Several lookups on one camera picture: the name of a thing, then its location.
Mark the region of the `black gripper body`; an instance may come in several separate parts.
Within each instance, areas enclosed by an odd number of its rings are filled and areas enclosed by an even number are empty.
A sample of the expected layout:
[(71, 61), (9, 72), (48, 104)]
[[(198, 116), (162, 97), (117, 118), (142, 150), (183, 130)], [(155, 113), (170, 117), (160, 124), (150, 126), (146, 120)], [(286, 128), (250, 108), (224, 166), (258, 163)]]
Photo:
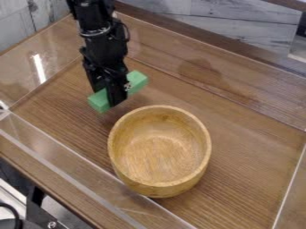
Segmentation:
[(83, 58), (107, 72), (128, 73), (124, 58), (128, 53), (129, 32), (119, 19), (109, 21), (80, 20), (80, 37), (85, 45), (80, 48)]

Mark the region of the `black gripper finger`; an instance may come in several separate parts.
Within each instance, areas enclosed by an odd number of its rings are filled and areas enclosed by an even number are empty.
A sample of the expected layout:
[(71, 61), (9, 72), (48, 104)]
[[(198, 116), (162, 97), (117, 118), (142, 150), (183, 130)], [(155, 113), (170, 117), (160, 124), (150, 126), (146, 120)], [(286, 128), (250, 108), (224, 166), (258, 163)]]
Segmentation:
[(105, 87), (109, 106), (120, 104), (128, 97), (125, 85), (128, 84), (127, 74), (121, 72), (107, 72)]
[(85, 76), (89, 81), (93, 92), (99, 92), (105, 87), (103, 72), (87, 59), (83, 60), (83, 67), (85, 69)]

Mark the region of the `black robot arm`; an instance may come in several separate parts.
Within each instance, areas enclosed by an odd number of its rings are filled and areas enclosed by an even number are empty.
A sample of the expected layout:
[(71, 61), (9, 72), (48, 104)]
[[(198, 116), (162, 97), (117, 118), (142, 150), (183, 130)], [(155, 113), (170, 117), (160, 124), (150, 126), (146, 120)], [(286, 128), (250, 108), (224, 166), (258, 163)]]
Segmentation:
[(112, 0), (65, 0), (77, 24), (84, 45), (83, 67), (92, 90), (107, 92), (109, 106), (116, 106), (127, 97), (128, 67), (124, 58), (128, 53), (129, 31), (113, 16)]

